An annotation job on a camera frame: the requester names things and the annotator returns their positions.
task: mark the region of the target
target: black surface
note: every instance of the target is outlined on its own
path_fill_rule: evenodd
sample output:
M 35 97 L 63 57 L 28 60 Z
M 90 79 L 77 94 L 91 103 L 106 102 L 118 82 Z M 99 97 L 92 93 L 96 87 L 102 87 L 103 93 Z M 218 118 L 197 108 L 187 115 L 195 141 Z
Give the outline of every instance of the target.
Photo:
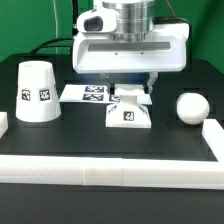
M 53 63 L 60 96 L 65 84 L 102 84 L 98 75 L 75 75 L 69 56 L 41 55 Z M 176 100 L 184 92 L 204 95 L 210 118 L 223 124 L 224 76 L 208 62 L 193 60 L 180 73 L 161 73 L 151 95 L 152 129 L 105 128 L 106 105 L 63 104 L 60 118 L 27 123 L 15 118 L 17 70 L 30 55 L 0 64 L 0 111 L 9 130 L 1 154 L 97 156 L 214 161 L 201 126 L 184 125 Z M 118 75 L 111 82 L 144 83 L 146 75 Z M 0 223 L 223 223 L 223 191 L 0 184 Z

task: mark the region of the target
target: white cup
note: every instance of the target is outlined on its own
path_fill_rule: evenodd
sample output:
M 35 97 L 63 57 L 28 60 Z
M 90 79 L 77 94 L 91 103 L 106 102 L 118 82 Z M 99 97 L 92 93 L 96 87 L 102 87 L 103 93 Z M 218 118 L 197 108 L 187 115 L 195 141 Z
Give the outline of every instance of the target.
M 16 117 L 46 122 L 61 115 L 52 64 L 27 61 L 19 64 Z

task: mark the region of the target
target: green wall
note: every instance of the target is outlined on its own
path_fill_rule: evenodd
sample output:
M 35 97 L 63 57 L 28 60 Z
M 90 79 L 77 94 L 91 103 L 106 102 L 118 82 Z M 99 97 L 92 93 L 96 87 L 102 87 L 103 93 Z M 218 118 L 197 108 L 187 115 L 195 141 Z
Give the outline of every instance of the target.
M 92 7 L 91 0 L 78 1 L 80 12 Z M 205 59 L 224 73 L 224 1 L 170 2 L 178 16 L 192 23 L 192 57 Z M 59 36 L 71 36 L 71 0 L 57 0 L 57 8 Z M 169 15 L 164 0 L 156 0 L 156 15 Z M 0 61 L 10 54 L 29 52 L 55 37 L 53 0 L 0 0 Z M 59 53 L 66 54 L 68 51 L 59 50 Z

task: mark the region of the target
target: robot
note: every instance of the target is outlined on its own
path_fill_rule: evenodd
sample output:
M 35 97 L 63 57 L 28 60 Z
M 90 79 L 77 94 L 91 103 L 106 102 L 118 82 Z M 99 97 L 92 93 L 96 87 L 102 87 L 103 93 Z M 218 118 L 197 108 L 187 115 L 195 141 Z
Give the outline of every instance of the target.
M 107 106 L 106 127 L 151 128 L 148 109 L 137 96 L 151 93 L 158 72 L 186 66 L 189 25 L 155 24 L 154 7 L 155 0 L 103 0 L 77 20 L 77 73 L 149 74 L 147 91 L 143 85 L 115 84 L 120 102 Z

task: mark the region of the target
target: white ball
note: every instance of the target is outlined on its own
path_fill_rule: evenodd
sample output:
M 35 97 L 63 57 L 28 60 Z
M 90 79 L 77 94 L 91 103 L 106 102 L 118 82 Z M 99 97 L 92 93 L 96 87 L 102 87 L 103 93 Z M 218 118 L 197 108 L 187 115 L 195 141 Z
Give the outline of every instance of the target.
M 184 93 L 177 100 L 177 114 L 186 124 L 200 124 L 209 114 L 208 101 L 197 93 Z

